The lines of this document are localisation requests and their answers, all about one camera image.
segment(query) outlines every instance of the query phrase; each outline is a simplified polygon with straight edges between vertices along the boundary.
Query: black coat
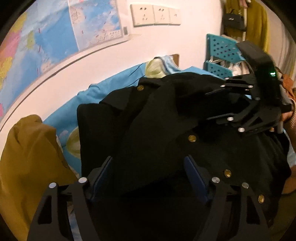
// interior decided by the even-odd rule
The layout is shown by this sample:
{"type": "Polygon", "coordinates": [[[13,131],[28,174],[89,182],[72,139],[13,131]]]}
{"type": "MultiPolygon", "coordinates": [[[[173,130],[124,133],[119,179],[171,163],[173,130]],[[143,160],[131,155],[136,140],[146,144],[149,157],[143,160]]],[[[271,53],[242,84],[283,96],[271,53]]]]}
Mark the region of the black coat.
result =
{"type": "Polygon", "coordinates": [[[229,94],[205,96],[223,80],[194,73],[162,79],[141,78],[138,87],[111,92],[99,104],[77,109],[82,175],[114,157],[114,188],[124,194],[148,184],[182,175],[188,154],[214,177],[240,186],[247,182],[263,194],[262,209],[268,224],[276,215],[284,182],[289,141],[284,134],[260,132],[242,136],[231,125],[206,118],[238,113],[244,102],[229,94]],[[196,141],[189,141],[189,136],[196,141]],[[224,170],[232,176],[226,178],[224,170]]]}

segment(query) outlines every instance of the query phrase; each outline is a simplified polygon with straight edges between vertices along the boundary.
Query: black handbag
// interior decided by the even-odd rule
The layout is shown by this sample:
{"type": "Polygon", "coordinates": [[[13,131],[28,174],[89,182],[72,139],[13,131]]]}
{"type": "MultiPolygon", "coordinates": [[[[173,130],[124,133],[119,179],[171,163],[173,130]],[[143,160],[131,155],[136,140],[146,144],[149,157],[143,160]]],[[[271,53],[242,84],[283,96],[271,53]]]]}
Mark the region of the black handbag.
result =
{"type": "Polygon", "coordinates": [[[243,32],[247,31],[246,26],[244,25],[244,17],[234,13],[224,14],[222,18],[222,23],[225,27],[231,27],[243,32]]]}

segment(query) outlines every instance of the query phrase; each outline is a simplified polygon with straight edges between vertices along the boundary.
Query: map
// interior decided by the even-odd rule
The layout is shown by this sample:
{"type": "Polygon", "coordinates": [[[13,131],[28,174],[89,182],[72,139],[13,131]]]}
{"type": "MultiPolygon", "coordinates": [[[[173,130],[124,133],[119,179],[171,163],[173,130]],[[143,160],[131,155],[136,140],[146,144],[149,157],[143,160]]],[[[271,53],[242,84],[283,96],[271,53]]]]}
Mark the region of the map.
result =
{"type": "Polygon", "coordinates": [[[37,0],[0,46],[0,120],[39,76],[84,49],[123,37],[116,0],[37,0]]]}

